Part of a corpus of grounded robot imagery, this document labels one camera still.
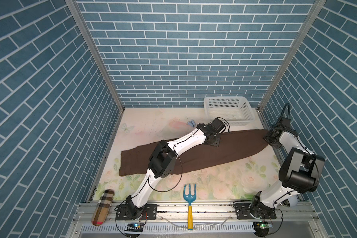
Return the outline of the brown trousers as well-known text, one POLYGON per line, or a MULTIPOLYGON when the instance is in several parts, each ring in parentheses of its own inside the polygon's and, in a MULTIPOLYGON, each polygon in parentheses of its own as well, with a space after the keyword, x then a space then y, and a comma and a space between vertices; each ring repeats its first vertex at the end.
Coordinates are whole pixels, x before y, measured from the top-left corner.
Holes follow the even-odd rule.
MULTIPOLYGON (((189 173, 197 170, 218 166, 247 157, 251 157, 268 146, 263 137, 268 130, 244 130, 224 133, 220 136, 218 147, 198 145, 180 156, 183 168, 176 162, 173 173, 189 173)), ((148 169, 149 157, 157 146, 157 142, 141 145, 121 152, 121 177, 145 174, 148 169)))

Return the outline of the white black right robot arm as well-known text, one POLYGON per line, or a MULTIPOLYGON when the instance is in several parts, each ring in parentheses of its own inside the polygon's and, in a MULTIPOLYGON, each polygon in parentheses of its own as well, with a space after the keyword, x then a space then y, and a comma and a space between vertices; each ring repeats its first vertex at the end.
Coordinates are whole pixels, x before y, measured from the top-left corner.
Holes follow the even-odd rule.
POLYGON ((257 219, 270 217, 280 203, 292 196, 315 191, 325 165, 324 157, 302 143, 289 118, 280 117, 263 138, 274 148, 283 147, 288 154, 279 170, 279 180, 253 197, 250 213, 257 219))

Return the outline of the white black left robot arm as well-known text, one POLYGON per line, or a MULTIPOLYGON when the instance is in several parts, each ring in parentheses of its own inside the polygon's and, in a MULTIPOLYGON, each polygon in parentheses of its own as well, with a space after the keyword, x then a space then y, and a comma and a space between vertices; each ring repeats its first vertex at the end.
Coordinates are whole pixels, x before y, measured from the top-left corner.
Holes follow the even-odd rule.
POLYGON ((230 132, 230 124, 223 118, 215 118, 208 124, 198 124, 193 131, 181 138, 167 142, 158 142, 149 158, 146 175, 135 193, 129 195, 119 208, 124 209, 126 217, 131 220, 140 218, 148 198, 162 178, 173 173, 176 160, 180 155, 195 146, 206 144, 217 147, 220 134, 230 132))

